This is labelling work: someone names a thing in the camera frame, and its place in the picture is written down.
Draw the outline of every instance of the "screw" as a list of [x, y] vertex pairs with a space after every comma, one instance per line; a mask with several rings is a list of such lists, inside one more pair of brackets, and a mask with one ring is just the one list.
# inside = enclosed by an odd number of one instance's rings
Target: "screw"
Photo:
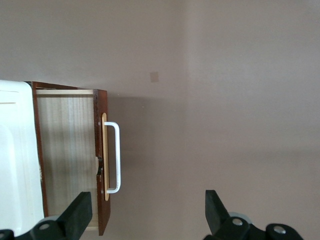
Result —
[[244, 224], [239, 218], [234, 218], [232, 223], [237, 226], [242, 226]]
[[49, 228], [50, 227], [50, 225], [48, 224], [48, 223], [45, 223], [45, 224], [42, 224], [40, 227], [39, 227], [39, 229], [40, 230], [45, 230], [45, 229], [47, 229], [47, 228]]
[[273, 230], [278, 234], [285, 234], [286, 230], [282, 226], [275, 226]]

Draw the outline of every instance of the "white handle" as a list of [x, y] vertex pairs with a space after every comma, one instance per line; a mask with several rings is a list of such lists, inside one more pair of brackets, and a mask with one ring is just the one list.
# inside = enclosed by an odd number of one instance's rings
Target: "white handle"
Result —
[[114, 127], [115, 134], [115, 171], [116, 171], [116, 187], [108, 188], [106, 191], [107, 194], [115, 194], [119, 191], [121, 186], [121, 164], [120, 164], [120, 129], [118, 124], [113, 121], [105, 121], [105, 126]]

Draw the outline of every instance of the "open drawer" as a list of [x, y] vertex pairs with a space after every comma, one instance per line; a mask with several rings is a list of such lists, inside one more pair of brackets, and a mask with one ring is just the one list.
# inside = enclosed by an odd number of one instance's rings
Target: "open drawer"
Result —
[[91, 192], [87, 230], [103, 235], [110, 217], [110, 193], [119, 190], [120, 147], [116, 135], [116, 188], [109, 186], [107, 92], [30, 82], [44, 215], [61, 214], [80, 192]]

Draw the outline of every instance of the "bolt head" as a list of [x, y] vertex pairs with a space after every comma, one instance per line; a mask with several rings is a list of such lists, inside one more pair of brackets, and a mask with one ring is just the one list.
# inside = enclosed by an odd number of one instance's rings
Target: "bolt head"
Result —
[[244, 224], [239, 218], [234, 218], [232, 223], [237, 226], [242, 226]]
[[286, 234], [286, 230], [282, 226], [275, 226], [273, 230], [278, 234]]

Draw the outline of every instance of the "drawer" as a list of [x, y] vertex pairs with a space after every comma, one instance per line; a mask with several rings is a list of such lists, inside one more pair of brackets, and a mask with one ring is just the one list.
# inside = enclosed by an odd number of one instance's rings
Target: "drawer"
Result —
[[117, 192], [121, 184], [119, 152], [117, 186], [109, 186], [107, 92], [43, 82], [29, 84], [44, 215], [60, 215], [80, 192], [91, 192], [93, 217], [87, 230], [98, 230], [101, 236], [110, 218], [109, 192]]

